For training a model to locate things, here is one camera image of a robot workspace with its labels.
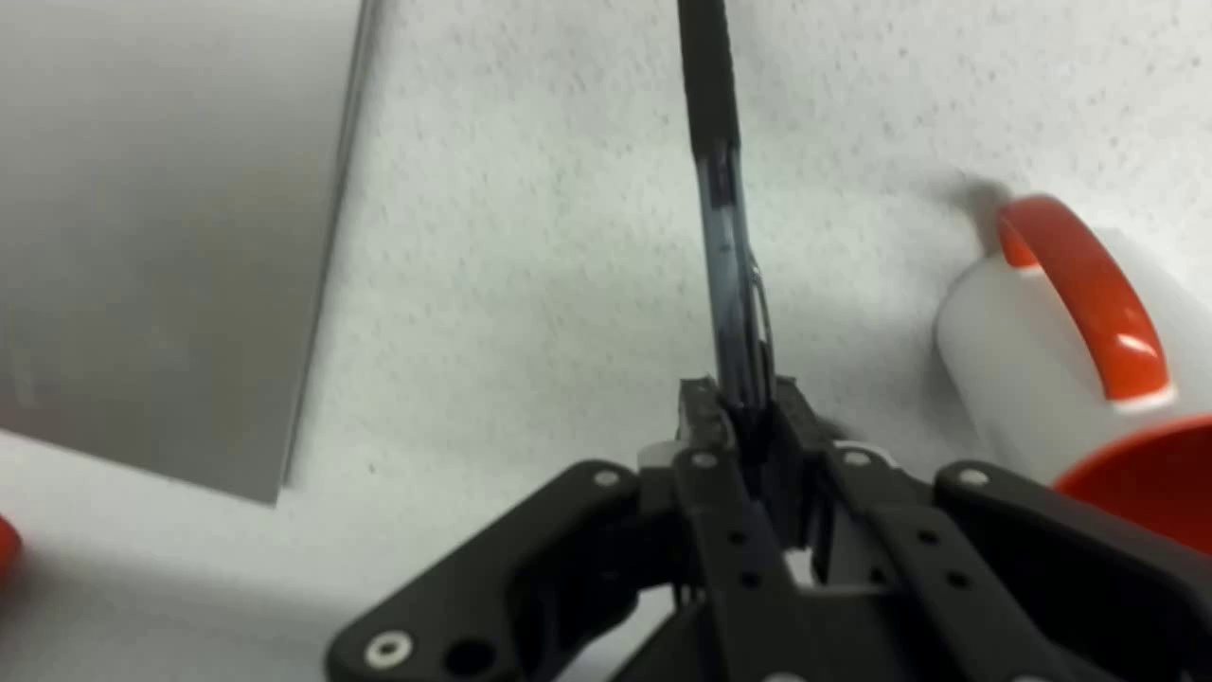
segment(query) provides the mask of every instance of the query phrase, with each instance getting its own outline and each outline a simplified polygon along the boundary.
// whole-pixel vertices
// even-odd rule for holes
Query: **screw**
[[[367,644],[367,667],[389,672],[412,657],[412,638],[402,630],[387,630]]]
[[[984,469],[960,469],[960,481],[983,488],[983,484],[989,484],[989,474]]]
[[[873,467],[873,454],[869,450],[850,450],[841,454],[845,467]]]
[[[712,450],[699,450],[690,461],[702,467],[702,469],[712,469],[718,454]]]
[[[622,481],[618,469],[599,469],[599,474],[596,474],[596,484],[599,484],[599,488],[613,488],[618,481]]]

